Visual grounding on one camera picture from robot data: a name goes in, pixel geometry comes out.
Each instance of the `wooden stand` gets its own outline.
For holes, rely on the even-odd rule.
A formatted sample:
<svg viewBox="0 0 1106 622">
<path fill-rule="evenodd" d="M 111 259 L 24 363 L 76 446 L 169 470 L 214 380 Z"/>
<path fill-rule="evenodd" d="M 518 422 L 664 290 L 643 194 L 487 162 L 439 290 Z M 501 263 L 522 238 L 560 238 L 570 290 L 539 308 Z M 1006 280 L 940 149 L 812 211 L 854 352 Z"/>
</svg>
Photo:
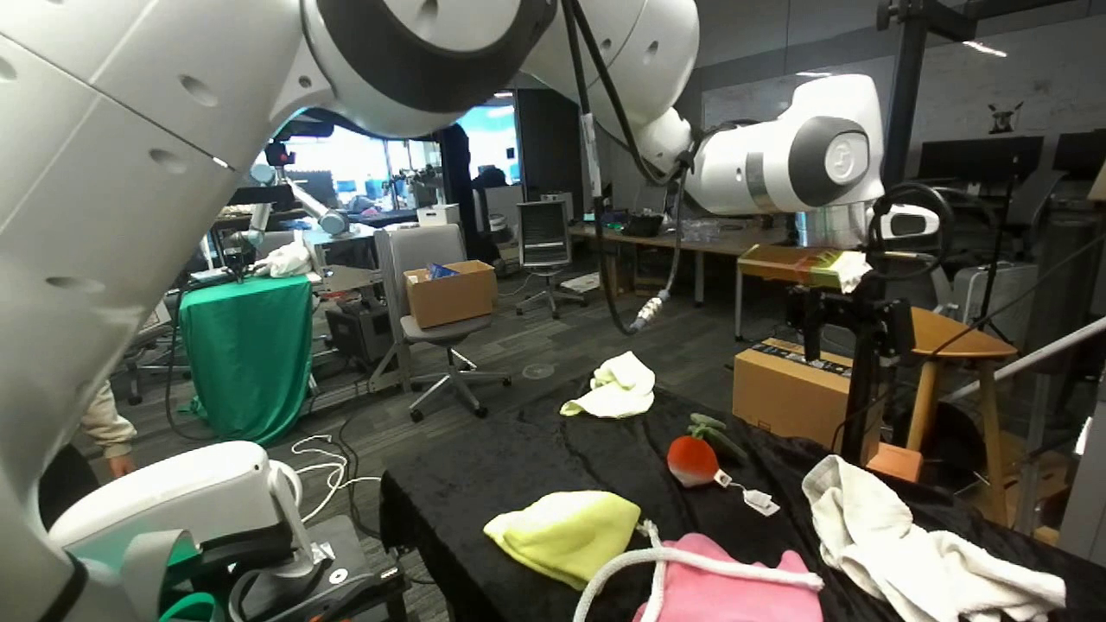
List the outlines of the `wooden stand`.
<svg viewBox="0 0 1106 622">
<path fill-rule="evenodd" d="M 937 380 L 944 366 L 975 366 L 978 370 L 978 425 L 985 442 L 985 494 L 982 511 L 992 522 L 1006 518 L 1002 494 L 1002 425 L 999 425 L 999 394 L 995 394 L 995 363 L 1016 356 L 1016 349 L 988 332 L 950 321 L 944 314 L 912 308 L 912 352 L 923 359 L 919 390 L 912 397 L 906 449 L 923 453 L 923 442 L 933 425 Z"/>
</svg>

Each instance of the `lab equipment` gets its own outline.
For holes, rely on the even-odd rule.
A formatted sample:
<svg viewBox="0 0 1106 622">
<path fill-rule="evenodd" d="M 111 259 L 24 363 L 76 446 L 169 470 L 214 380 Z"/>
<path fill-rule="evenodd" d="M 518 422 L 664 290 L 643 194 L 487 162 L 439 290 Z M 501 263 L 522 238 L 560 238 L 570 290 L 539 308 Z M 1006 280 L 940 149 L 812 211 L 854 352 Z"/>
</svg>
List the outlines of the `lab equipment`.
<svg viewBox="0 0 1106 622">
<path fill-rule="evenodd" d="M 698 52 L 695 0 L 567 0 L 601 31 L 608 79 L 622 86 L 629 138 L 657 173 L 695 149 L 674 114 Z M 373 135 L 418 138 L 491 100 L 512 76 L 574 93 L 563 10 L 550 0 L 339 3 L 339 0 L 124 0 L 0 10 L 0 608 L 31 619 L 156 619 L 149 556 L 86 560 L 73 532 L 45 532 L 35 480 L 66 446 L 76 415 L 107 380 L 166 283 L 197 249 L 266 138 L 297 111 L 325 107 Z M 615 128 L 601 86 L 594 117 Z M 874 200 L 881 128 L 874 86 L 833 76 L 795 90 L 781 121 L 733 128 L 695 149 L 688 194 L 715 214 L 850 207 Z M 86 214 L 79 242 L 59 232 Z M 97 491 L 59 525 L 83 536 L 173 525 L 204 549 L 221 491 L 252 498 L 242 529 L 280 529 L 280 577 L 311 577 L 318 556 L 287 501 L 294 477 L 256 446 L 214 446 Z M 138 532 L 121 549 L 173 543 Z"/>
</svg>

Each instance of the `ceiling light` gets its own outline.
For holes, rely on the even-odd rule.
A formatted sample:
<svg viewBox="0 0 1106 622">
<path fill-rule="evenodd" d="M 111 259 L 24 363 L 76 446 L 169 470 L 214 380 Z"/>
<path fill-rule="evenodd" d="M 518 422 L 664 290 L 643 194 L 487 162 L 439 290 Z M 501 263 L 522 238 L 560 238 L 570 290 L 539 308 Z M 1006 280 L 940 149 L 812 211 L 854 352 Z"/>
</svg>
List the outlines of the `ceiling light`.
<svg viewBox="0 0 1106 622">
<path fill-rule="evenodd" d="M 982 45 L 982 41 L 961 41 L 964 48 L 975 48 L 982 55 L 995 55 L 995 59 L 1006 59 L 1006 48 L 992 48 L 992 45 Z"/>
</svg>

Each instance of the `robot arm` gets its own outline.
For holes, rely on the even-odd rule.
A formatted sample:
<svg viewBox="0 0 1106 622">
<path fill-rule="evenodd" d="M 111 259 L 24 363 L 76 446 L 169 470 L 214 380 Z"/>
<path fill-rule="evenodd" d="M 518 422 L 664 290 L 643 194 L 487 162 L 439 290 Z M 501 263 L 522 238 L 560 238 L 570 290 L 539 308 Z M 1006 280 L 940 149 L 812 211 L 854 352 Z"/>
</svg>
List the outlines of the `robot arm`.
<svg viewBox="0 0 1106 622">
<path fill-rule="evenodd" d="M 691 152 L 691 128 L 671 104 L 695 66 L 695 0 L 581 0 L 581 10 L 643 159 L 671 173 Z M 567 59 L 553 0 L 7 0 L 0 532 L 10 560 L 0 608 L 138 615 L 114 574 L 83 574 L 45 536 L 38 477 L 294 111 L 332 107 L 377 135 L 425 135 L 518 73 L 577 97 Z M 615 128 L 591 69 L 584 83 L 598 124 Z M 698 149 L 691 197 L 715 214 L 874 197 L 878 124 L 868 114 L 878 107 L 843 90 L 836 100 L 826 114 L 816 90 L 778 124 L 715 135 Z"/>
</svg>

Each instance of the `black table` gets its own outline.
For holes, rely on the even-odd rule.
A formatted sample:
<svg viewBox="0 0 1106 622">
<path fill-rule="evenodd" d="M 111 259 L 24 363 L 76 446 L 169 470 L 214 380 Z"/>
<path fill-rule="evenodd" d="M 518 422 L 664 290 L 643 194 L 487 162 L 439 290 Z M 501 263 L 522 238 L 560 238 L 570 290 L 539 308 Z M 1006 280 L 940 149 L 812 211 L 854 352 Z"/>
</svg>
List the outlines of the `black table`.
<svg viewBox="0 0 1106 622">
<path fill-rule="evenodd" d="M 830 570 L 816 546 L 809 505 L 798 491 L 802 473 L 819 460 L 816 449 L 781 442 L 729 415 L 729 435 L 747 449 L 729 470 L 771 491 L 785 508 L 760 518 L 743 508 L 736 491 L 684 491 L 664 470 L 664 449 L 688 428 L 688 401 L 664 397 L 650 415 L 629 422 L 560 418 L 563 394 L 550 394 L 525 411 L 498 411 L 460 442 L 401 463 L 384 473 L 384 543 L 415 546 L 429 574 L 446 591 L 456 619 L 529 622 L 570 619 L 577 591 L 546 581 L 508 560 L 484 525 L 501 511 L 518 511 L 550 491 L 615 491 L 643 508 L 664 536 L 705 532 L 736 560 L 778 563 L 781 549 L 826 581 L 826 619 L 895 619 L 895 612 L 861 594 L 843 574 Z M 923 491 L 899 487 L 926 529 L 950 529 L 1002 560 L 1051 570 L 1068 581 L 1068 612 L 1058 619 L 1106 619 L 1106 570 L 1044 549 L 1016 532 L 992 529 L 968 508 Z M 632 619 L 650 594 L 650 567 L 619 574 L 594 619 Z"/>
</svg>

